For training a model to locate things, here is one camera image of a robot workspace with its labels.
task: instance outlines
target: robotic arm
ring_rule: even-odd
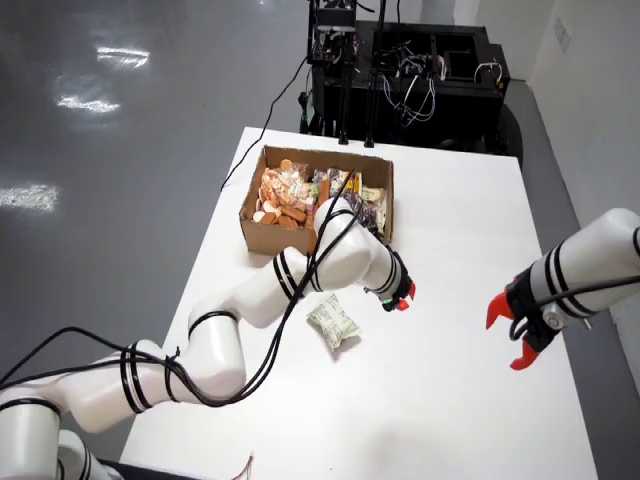
[[[413,298],[415,286],[400,256],[353,216],[343,198],[324,202],[318,209],[314,228],[319,260],[301,295],[357,283],[374,293],[386,311],[406,309],[405,298]],[[195,306],[189,317],[189,347],[175,362],[208,399],[224,401],[245,386],[238,320],[257,328],[271,325],[287,307],[293,308],[292,299],[308,275],[307,257],[287,248],[246,282]],[[38,476],[32,471],[33,458],[24,457],[29,445],[47,450],[44,456],[40,451],[38,458],[49,465],[55,478],[62,413],[71,412],[87,432],[101,432],[161,402],[201,403],[166,365],[137,362],[139,355],[165,358],[158,345],[141,340],[96,362],[111,362],[109,366],[18,381],[10,388],[0,385],[0,479]]]
[[[523,341],[511,368],[522,370],[563,328],[590,328],[589,317],[639,291],[640,217],[613,209],[519,273],[490,303],[487,329],[513,320],[509,336]]]

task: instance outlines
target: snack package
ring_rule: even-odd
[[[327,170],[331,187],[329,188],[329,196],[334,197],[338,194],[340,187],[344,183],[345,178],[349,175],[349,172],[344,170],[338,170],[337,168],[330,168]],[[344,193],[353,192],[357,195],[362,195],[362,173],[355,172],[349,182],[344,187]]]
[[[358,326],[342,310],[335,293],[314,308],[307,318],[320,327],[332,352],[345,338],[355,337],[360,333]]]
[[[304,211],[311,187],[295,168],[280,171],[267,168],[262,174],[259,196],[274,207],[288,205]]]
[[[376,212],[376,225],[378,231],[382,234],[384,232],[384,224],[387,219],[387,195],[384,188],[362,188],[362,199],[375,208]]]

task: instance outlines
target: wire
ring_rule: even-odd
[[[222,191],[222,189],[227,185],[227,182],[229,181],[229,179],[231,178],[231,175],[233,175],[233,172],[236,171],[236,169],[242,165],[242,162],[244,162],[244,159],[247,158],[247,155],[249,154],[249,152],[251,151],[251,149],[253,147],[255,147],[260,140],[262,140],[262,137],[264,136],[264,132],[267,130],[267,126],[269,125],[269,121],[271,120],[271,115],[273,114],[273,107],[276,104],[276,102],[278,100],[280,100],[282,98],[282,96],[285,94],[285,92],[289,89],[289,87],[291,86],[291,84],[296,80],[296,78],[298,78],[298,74],[300,73],[300,70],[302,69],[302,66],[305,64],[305,62],[307,61],[307,56],[305,55],[304,59],[302,60],[302,62],[300,62],[300,65],[298,66],[298,69],[296,70],[295,75],[293,76],[293,78],[291,80],[289,80],[289,83],[287,83],[287,85],[284,87],[284,89],[280,92],[280,94],[276,97],[276,99],[271,102],[271,106],[269,107],[269,116],[267,117],[267,121],[264,122],[264,127],[262,127],[262,132],[260,132],[260,137],[258,137],[258,139],[253,142],[249,148],[247,148],[247,151],[244,152],[244,155],[242,156],[242,158],[240,159],[240,161],[231,169],[231,171],[229,172],[229,175],[227,175],[227,178],[224,179],[224,182],[222,182],[222,186],[220,187],[220,191]]]
[[[429,98],[429,95],[431,95],[431,111],[428,114],[423,114],[422,113],[422,109],[424,108],[424,105],[427,103],[427,99]],[[411,114],[412,110],[407,107],[408,113]],[[429,91],[427,92],[427,94],[424,97],[424,100],[422,101],[422,105],[420,106],[420,110],[418,110],[417,113],[414,113],[412,115],[411,120],[409,120],[409,122],[404,126],[404,128],[407,128],[409,125],[411,125],[414,121],[418,121],[418,122],[426,122],[428,120],[431,120],[431,117],[433,117],[433,114],[435,113],[436,110],[436,91],[435,91],[435,87],[433,86],[433,78],[429,79]]]
[[[476,71],[473,74],[473,81],[474,82],[476,81],[476,76],[478,75],[478,71],[482,67],[490,67],[491,71],[493,71],[493,67],[498,67],[500,69],[500,74],[498,75],[498,79],[496,80],[496,84],[500,83],[500,80],[502,80],[502,65],[500,65],[498,62],[487,62],[487,63],[481,63],[480,65],[478,65],[478,68],[476,68]]]
[[[73,326],[65,327],[63,329],[60,329],[57,332],[55,332],[52,335],[50,335],[49,337],[47,337],[47,339],[45,339],[43,342],[41,342],[36,348],[34,348],[30,353],[28,353],[22,360],[20,360],[14,367],[12,367],[2,377],[2,379],[0,379],[0,391],[5,390],[5,389],[10,388],[10,387],[14,387],[14,386],[21,385],[21,384],[24,384],[24,383],[27,383],[27,382],[40,380],[40,379],[51,377],[51,376],[58,376],[58,375],[65,375],[65,374],[79,373],[79,372],[87,372],[87,371],[98,370],[98,369],[105,368],[105,367],[110,367],[110,366],[119,366],[119,365],[122,365],[122,364],[133,364],[133,363],[138,364],[138,363],[140,363],[140,364],[155,364],[155,365],[163,366],[165,369],[169,370],[171,373],[176,375],[176,377],[183,383],[185,388],[192,395],[194,395],[194,397],[198,401],[200,401],[200,403],[202,403],[204,405],[207,405],[209,407],[218,408],[218,407],[222,407],[222,406],[225,406],[225,405],[234,404],[234,403],[237,403],[237,402],[239,402],[241,400],[246,399],[247,397],[252,395],[260,387],[260,385],[262,385],[262,383],[266,380],[266,378],[268,377],[269,373],[271,372],[271,369],[273,368],[273,366],[275,364],[276,356],[277,356],[278,349],[279,349],[279,346],[280,346],[280,341],[282,339],[282,332],[284,331],[284,326],[285,326],[289,316],[291,315],[291,312],[293,311],[294,307],[296,306],[297,302],[300,300],[300,298],[302,298],[302,294],[303,294],[305,288],[307,287],[312,275],[316,274],[320,263],[326,258],[326,256],[332,251],[332,249],[338,244],[338,242],[340,242],[342,240],[342,238],[344,238],[344,236],[349,232],[349,230],[353,227],[355,222],[360,217],[360,213],[362,211],[362,205],[360,205],[358,211],[354,214],[353,218],[347,224],[347,226],[325,248],[325,250],[322,252],[322,255],[320,255],[320,257],[316,259],[316,256],[317,256],[317,253],[318,253],[318,249],[319,249],[319,246],[320,246],[320,243],[321,243],[322,236],[324,234],[325,228],[326,228],[328,222],[335,216],[335,214],[333,213],[333,209],[335,207],[335,204],[336,204],[338,198],[341,196],[342,192],[344,191],[344,188],[346,187],[348,181],[350,180],[350,178],[353,176],[354,173],[355,173],[355,171],[351,171],[347,175],[347,177],[344,180],[344,183],[342,184],[340,190],[338,191],[338,195],[333,199],[332,203],[329,206],[329,209],[327,210],[327,215],[326,215],[323,223],[320,225],[320,228],[318,230],[318,240],[316,242],[316,246],[315,246],[315,248],[313,250],[313,253],[311,254],[310,259],[308,261],[307,271],[305,272],[302,280],[300,281],[300,283],[298,285],[298,288],[294,291],[294,293],[292,295],[292,298],[291,298],[289,304],[287,305],[287,308],[286,308],[286,310],[284,312],[284,315],[282,317],[280,325],[278,326],[278,329],[276,330],[276,333],[274,334],[274,336],[273,336],[273,338],[271,340],[271,345],[269,347],[267,355],[265,356],[265,358],[264,358],[264,360],[262,362],[262,365],[260,366],[260,368],[258,368],[258,370],[254,374],[254,376],[245,384],[245,386],[240,391],[238,391],[236,394],[234,394],[231,397],[229,397],[228,399],[217,400],[217,399],[209,398],[197,385],[195,385],[193,383],[193,380],[191,379],[189,374],[186,372],[184,367],[180,363],[176,362],[175,360],[173,360],[171,358],[160,359],[158,357],[155,357],[153,355],[150,355],[148,353],[145,353],[145,352],[139,351],[139,350],[136,350],[135,352],[133,352],[133,349],[131,347],[124,347],[124,346],[115,344],[113,342],[110,342],[110,341],[104,339],[103,337],[101,337],[101,336],[99,336],[99,335],[97,335],[95,333],[89,332],[89,331],[87,331],[87,330],[85,330],[83,328],[80,328],[80,327],[73,327]],[[61,369],[51,370],[51,371],[40,373],[40,374],[36,374],[36,375],[30,375],[30,376],[27,376],[27,377],[20,378],[18,380],[7,382],[7,380],[19,368],[21,368],[27,361],[29,361],[31,358],[33,358],[33,356],[35,356],[45,346],[47,346],[53,340],[55,340],[56,338],[60,337],[63,334],[66,334],[66,333],[78,333],[78,334],[84,335],[84,336],[89,337],[89,338],[95,340],[96,342],[101,343],[101,344],[103,344],[103,345],[105,345],[105,346],[107,346],[109,348],[112,348],[113,350],[118,351],[118,352],[130,353],[132,355],[132,357],[129,357],[129,358],[125,357],[125,358],[112,359],[112,360],[104,360],[104,361],[100,361],[100,362],[97,362],[97,363],[94,363],[94,364],[90,364],[90,365],[82,365],[82,366],[76,366],[76,367],[61,368]]]
[[[245,464],[245,466],[242,469],[242,471],[238,475],[233,477],[231,480],[240,480],[245,473],[247,474],[247,480],[249,480],[249,478],[251,478],[251,464],[252,463],[253,463],[253,453],[251,455],[249,455],[249,460],[247,460],[247,463]]]
[[[411,82],[411,85],[409,85],[409,89],[407,90],[407,94],[404,96],[404,102],[403,103],[407,103],[407,99],[409,98],[409,94],[411,93],[411,89],[413,88],[413,84],[416,83],[416,80],[418,79],[420,75],[416,75],[415,77],[413,77],[413,81]]]
[[[313,65],[309,67],[309,71],[307,72],[307,79],[304,82],[304,91],[307,96],[309,96],[309,94],[311,93],[311,90],[309,90],[309,75],[311,75],[311,70],[313,70]]]
[[[607,290],[609,288],[623,287],[625,285],[633,285],[635,283],[640,283],[640,275],[633,275],[631,277],[624,277],[624,278],[618,278],[614,280],[605,280],[602,282],[596,282],[596,283],[586,285],[584,287],[573,288],[561,293],[556,293],[555,295],[550,295],[536,302],[534,307],[541,308],[549,303],[555,302],[557,300],[562,300],[563,298],[580,295],[582,293],[598,292],[600,290]]]
[[[373,8],[366,7],[366,6],[362,5],[360,2],[356,2],[356,5],[358,5],[361,9],[363,9],[363,10],[369,12],[369,13],[376,13],[376,11]]]

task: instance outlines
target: gray floor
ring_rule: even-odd
[[[450,3],[433,4],[433,18],[450,18],[442,7]],[[298,0],[0,3],[0,191],[44,185],[41,197],[57,194],[40,208],[0,195],[0,370],[69,324],[121,343],[163,340],[242,128],[263,123],[304,55],[306,8]],[[297,130],[303,82],[277,106],[272,128]],[[514,82],[507,101],[548,249],[577,222],[531,92]],[[600,320],[589,335],[569,332],[567,345],[600,478],[632,478],[640,402],[615,327]],[[61,340],[25,373],[104,353]],[[83,438],[117,459],[129,425]]]

